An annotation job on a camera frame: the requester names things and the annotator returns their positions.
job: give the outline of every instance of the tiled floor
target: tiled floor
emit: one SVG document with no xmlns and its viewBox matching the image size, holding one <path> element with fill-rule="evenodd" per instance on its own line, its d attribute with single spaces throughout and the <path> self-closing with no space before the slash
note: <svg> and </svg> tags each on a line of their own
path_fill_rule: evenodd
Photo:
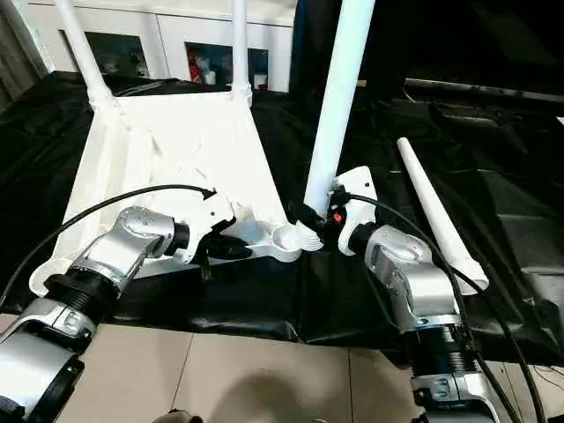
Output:
<svg viewBox="0 0 564 423">
<path fill-rule="evenodd" d="M 0 315 L 0 330 L 12 320 Z M 173 407 L 206 423 L 407 423 L 419 415 L 410 370 L 380 353 L 101 325 L 58 420 L 150 423 Z M 517 365 L 490 363 L 524 423 L 534 412 Z M 564 413 L 564 377 L 533 374 L 548 416 Z"/>
</svg>

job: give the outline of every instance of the white pole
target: white pole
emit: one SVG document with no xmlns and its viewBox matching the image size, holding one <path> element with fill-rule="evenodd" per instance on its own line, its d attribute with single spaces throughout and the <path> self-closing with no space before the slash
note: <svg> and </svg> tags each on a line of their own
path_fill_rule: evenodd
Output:
<svg viewBox="0 0 564 423">
<path fill-rule="evenodd" d="M 464 275 L 476 282 L 480 288 L 486 289 L 489 282 L 482 266 L 471 257 L 468 249 L 466 249 L 408 139 L 405 137 L 399 138 L 397 147 L 444 258 L 452 267 L 459 269 Z M 457 278 L 457 280 L 462 294 L 476 293 L 463 280 L 460 278 Z"/>
<path fill-rule="evenodd" d="M 112 98 L 112 93 L 102 79 L 98 64 L 90 50 L 90 45 L 85 33 L 78 22 L 77 13 L 71 5 L 70 0 L 56 0 L 56 7 L 61 14 L 64 23 L 64 31 L 69 40 L 72 53 L 77 59 L 82 78 L 86 82 L 88 98 L 95 105 L 104 100 Z"/>
<path fill-rule="evenodd" d="M 241 97 L 249 106 L 253 93 L 249 83 L 249 59 L 247 52 L 247 0 L 232 0 L 233 12 L 233 84 L 234 97 Z"/>
<path fill-rule="evenodd" d="M 327 214 L 328 192 L 337 174 L 374 5 L 375 0 L 343 0 L 341 6 L 303 200 L 321 217 Z M 315 251 L 323 246 L 315 232 L 301 222 L 298 230 L 302 249 Z"/>
</svg>

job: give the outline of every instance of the black plastic sheet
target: black plastic sheet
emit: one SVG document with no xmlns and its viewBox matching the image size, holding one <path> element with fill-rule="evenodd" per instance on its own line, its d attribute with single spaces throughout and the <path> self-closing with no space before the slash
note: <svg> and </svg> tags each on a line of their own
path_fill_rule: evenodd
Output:
<svg viewBox="0 0 564 423">
<path fill-rule="evenodd" d="M 121 95 L 195 93 L 176 80 L 108 78 Z M 303 196 L 319 116 L 319 95 L 256 93 L 256 127 L 278 193 Z M 57 227 L 71 193 L 93 112 L 80 77 L 54 73 L 0 115 L 4 239 L 0 286 Z M 189 116 L 187 116 L 189 134 Z M 355 100 L 340 170 L 370 167 L 379 198 L 428 231 L 396 148 L 410 138 L 471 253 L 485 265 L 490 296 L 531 362 L 564 364 L 564 126 L 553 115 Z M 393 225 L 401 222 L 382 213 Z M 8 310 L 33 295 L 35 257 L 14 286 Z M 513 360 L 501 328 L 479 297 L 466 299 L 471 326 L 490 360 Z M 378 348 L 403 359 L 386 293 L 356 257 L 334 250 L 295 263 L 261 258 L 130 284 L 109 322 L 229 333 L 318 345 Z"/>
</svg>

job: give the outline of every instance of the cabinet door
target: cabinet door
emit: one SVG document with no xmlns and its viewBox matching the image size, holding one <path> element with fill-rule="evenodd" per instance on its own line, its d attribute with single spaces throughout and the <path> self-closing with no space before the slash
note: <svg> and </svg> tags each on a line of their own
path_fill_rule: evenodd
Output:
<svg viewBox="0 0 564 423">
<path fill-rule="evenodd" d="M 232 80 L 230 21 L 159 15 L 170 76 L 204 84 Z M 290 80 L 292 28 L 247 24 L 249 81 L 255 88 L 287 92 Z"/>
<path fill-rule="evenodd" d="M 76 8 L 78 19 L 102 72 L 168 78 L 157 17 L 151 13 Z M 33 24 L 58 71 L 78 71 L 54 5 L 29 4 Z"/>
</svg>

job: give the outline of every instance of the white cabinet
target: white cabinet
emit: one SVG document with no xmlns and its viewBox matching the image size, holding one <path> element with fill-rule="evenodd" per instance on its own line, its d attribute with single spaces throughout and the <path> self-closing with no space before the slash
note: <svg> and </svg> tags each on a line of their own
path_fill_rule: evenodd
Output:
<svg viewBox="0 0 564 423">
<path fill-rule="evenodd" d="M 52 4 L 29 4 L 29 13 L 58 71 L 77 71 Z M 96 62 L 105 73 L 168 78 L 157 16 L 152 13 L 77 7 Z"/>
<path fill-rule="evenodd" d="M 104 73 L 222 85 L 231 82 L 231 2 L 73 1 Z M 288 91 L 296 4 L 248 0 L 249 76 L 254 87 Z M 56 69 L 76 71 L 53 0 L 32 0 L 28 7 Z"/>
<path fill-rule="evenodd" d="M 204 59 L 218 84 L 231 82 L 231 21 L 159 16 L 159 26 L 171 77 L 193 79 L 189 61 L 197 59 L 201 68 Z M 266 80 L 269 90 L 288 91 L 292 37 L 291 27 L 247 24 L 251 85 L 258 88 Z"/>
</svg>

